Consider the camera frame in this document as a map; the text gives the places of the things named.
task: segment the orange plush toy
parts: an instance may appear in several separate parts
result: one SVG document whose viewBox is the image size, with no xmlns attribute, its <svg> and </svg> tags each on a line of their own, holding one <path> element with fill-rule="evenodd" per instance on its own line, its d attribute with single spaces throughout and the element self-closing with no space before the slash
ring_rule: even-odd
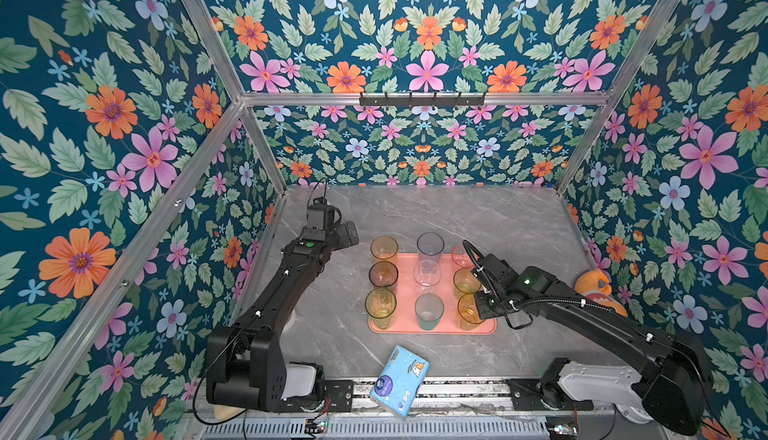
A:
<svg viewBox="0 0 768 440">
<path fill-rule="evenodd" d="M 614 309 L 619 315 L 627 316 L 627 310 L 610 297 L 613 291 L 610 288 L 610 280 L 600 269 L 591 270 L 580 276 L 576 280 L 574 290 L 595 303 Z"/>
</svg>

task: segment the floral wall panel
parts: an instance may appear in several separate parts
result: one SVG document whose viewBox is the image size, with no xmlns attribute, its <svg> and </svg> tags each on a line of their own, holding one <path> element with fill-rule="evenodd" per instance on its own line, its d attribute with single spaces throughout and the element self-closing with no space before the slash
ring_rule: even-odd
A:
<svg viewBox="0 0 768 440">
<path fill-rule="evenodd" d="M 581 105 L 265 106 L 288 184 L 551 185 L 594 115 Z"/>
<path fill-rule="evenodd" d="M 206 337 L 230 320 L 274 198 L 238 126 L 46 417 L 41 435 L 174 437 L 199 383 Z"/>
<path fill-rule="evenodd" d="M 178 0 L 0 0 L 0 11 L 2 416 L 226 98 Z"/>
<path fill-rule="evenodd" d="M 768 429 L 765 6 L 680 5 L 568 192 L 630 314 L 700 336 L 732 438 Z"/>
<path fill-rule="evenodd" d="M 608 89 L 655 1 L 206 0 L 256 92 Z"/>
</svg>

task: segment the metal beam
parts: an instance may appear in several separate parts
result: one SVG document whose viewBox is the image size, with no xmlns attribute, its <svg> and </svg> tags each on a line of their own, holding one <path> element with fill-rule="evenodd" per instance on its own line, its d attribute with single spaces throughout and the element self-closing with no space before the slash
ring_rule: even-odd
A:
<svg viewBox="0 0 768 440">
<path fill-rule="evenodd" d="M 14 403 L 0 422 L 0 438 L 28 440 L 43 416 L 51 411 L 58 394 L 69 383 L 82 358 L 93 347 L 98 333 L 125 297 L 152 250 L 162 240 L 179 212 L 179 205 L 192 193 L 197 181 L 210 166 L 210 160 L 229 136 L 242 113 L 235 103 L 221 116 L 203 140 L 197 152 L 165 192 L 158 207 L 141 226 L 101 285 L 78 313 L 45 363 L 38 369 L 26 392 Z"/>
<path fill-rule="evenodd" d="M 286 181 L 280 169 L 277 168 L 277 160 L 270 144 L 266 141 L 266 134 L 259 126 L 259 120 L 256 119 L 253 108 L 246 108 L 243 115 L 243 125 L 248 132 L 248 136 L 253 140 L 256 154 L 261 159 L 262 165 L 269 176 L 272 185 L 275 187 L 278 195 L 282 196 L 286 191 Z"/>
<path fill-rule="evenodd" d="M 605 122 L 616 110 L 621 97 L 629 88 L 635 75 L 638 74 L 640 65 L 645 61 L 645 57 L 658 40 L 661 31 L 667 25 L 678 4 L 680 4 L 680 0 L 657 0 L 654 8 L 650 11 L 648 22 L 638 35 L 638 40 L 635 41 L 627 58 L 621 64 L 614 81 L 610 84 L 607 104 L 595 113 L 587 131 L 584 132 L 581 141 L 568 160 L 568 166 L 565 167 L 563 175 L 554 186 L 561 195 L 565 194 L 565 189 L 578 169 L 581 168 L 581 163 L 587 158 L 594 143 L 598 141 L 600 133 L 605 127 Z"/>
<path fill-rule="evenodd" d="M 181 0 L 181 3 L 187 9 L 187 14 L 190 16 L 190 21 L 194 25 L 195 30 L 197 30 L 197 34 L 200 36 L 203 48 L 208 53 L 214 68 L 219 73 L 224 89 L 229 94 L 232 102 L 236 102 L 245 92 L 245 89 L 243 88 L 243 83 L 240 82 L 240 77 L 237 76 L 235 66 L 230 60 L 224 44 L 221 42 L 219 33 L 214 28 L 214 21 L 211 19 L 210 13 L 208 13 L 208 6 L 205 0 Z"/>
<path fill-rule="evenodd" d="M 517 93 L 255 93 L 242 97 L 245 106 L 467 106 L 467 105 L 592 105 L 608 104 L 606 92 L 517 92 Z"/>
</svg>

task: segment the clear glass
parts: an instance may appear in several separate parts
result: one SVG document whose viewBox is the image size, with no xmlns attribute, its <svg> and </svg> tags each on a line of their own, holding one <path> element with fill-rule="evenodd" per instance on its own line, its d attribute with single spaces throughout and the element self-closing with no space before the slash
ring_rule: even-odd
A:
<svg viewBox="0 0 768 440">
<path fill-rule="evenodd" d="M 440 277 L 440 264 L 433 260 L 419 260 L 413 267 L 413 279 L 421 286 L 435 286 Z"/>
<path fill-rule="evenodd" d="M 475 303 L 475 294 L 467 293 L 458 300 L 458 326 L 462 330 L 473 330 L 478 328 L 485 320 L 480 319 L 477 304 Z"/>
<path fill-rule="evenodd" d="M 397 299 L 389 289 L 375 289 L 366 297 L 368 316 L 381 330 L 389 329 L 396 307 Z"/>
<path fill-rule="evenodd" d="M 397 282 L 397 267 L 392 262 L 374 263 L 368 271 L 368 279 L 376 288 L 393 287 Z"/>
<path fill-rule="evenodd" d="M 456 263 L 456 265 L 461 266 L 462 268 L 472 268 L 474 266 L 472 261 L 469 259 L 467 250 L 464 249 L 464 245 L 459 245 L 453 249 L 451 258 L 453 259 L 453 262 Z"/>
<path fill-rule="evenodd" d="M 470 269 L 462 268 L 454 273 L 453 286 L 453 294 L 456 296 L 456 300 L 458 300 L 467 293 L 479 291 L 482 288 L 482 283 L 475 278 Z"/>
<path fill-rule="evenodd" d="M 446 247 L 446 242 L 437 233 L 427 232 L 418 237 L 416 247 L 418 248 L 419 260 L 439 262 L 442 249 Z"/>
<path fill-rule="evenodd" d="M 397 258 L 397 240 L 391 236 L 379 236 L 371 242 L 371 253 L 376 262 L 389 260 L 395 262 Z"/>
<path fill-rule="evenodd" d="M 425 293 L 416 299 L 416 320 L 422 330 L 428 332 L 434 329 L 442 318 L 446 306 L 439 296 Z"/>
</svg>

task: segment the tray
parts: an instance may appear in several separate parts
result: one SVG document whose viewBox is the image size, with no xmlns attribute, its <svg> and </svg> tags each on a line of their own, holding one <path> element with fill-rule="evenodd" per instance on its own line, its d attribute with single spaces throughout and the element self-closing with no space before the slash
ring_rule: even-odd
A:
<svg viewBox="0 0 768 440">
<path fill-rule="evenodd" d="M 398 253 L 397 269 L 399 278 L 396 283 L 395 309 L 392 324 L 387 330 L 381 330 L 369 320 L 368 326 L 376 333 L 422 333 L 442 335 L 490 335 L 496 330 L 496 319 L 488 319 L 474 330 L 462 330 L 458 326 L 458 300 L 453 295 L 453 274 L 461 267 L 456 265 L 450 253 L 443 253 L 440 259 L 442 278 L 433 287 L 422 287 L 413 279 L 413 269 L 418 262 L 418 253 Z M 435 329 L 425 332 L 416 321 L 416 299 L 423 293 L 435 293 L 446 307 Z"/>
</svg>

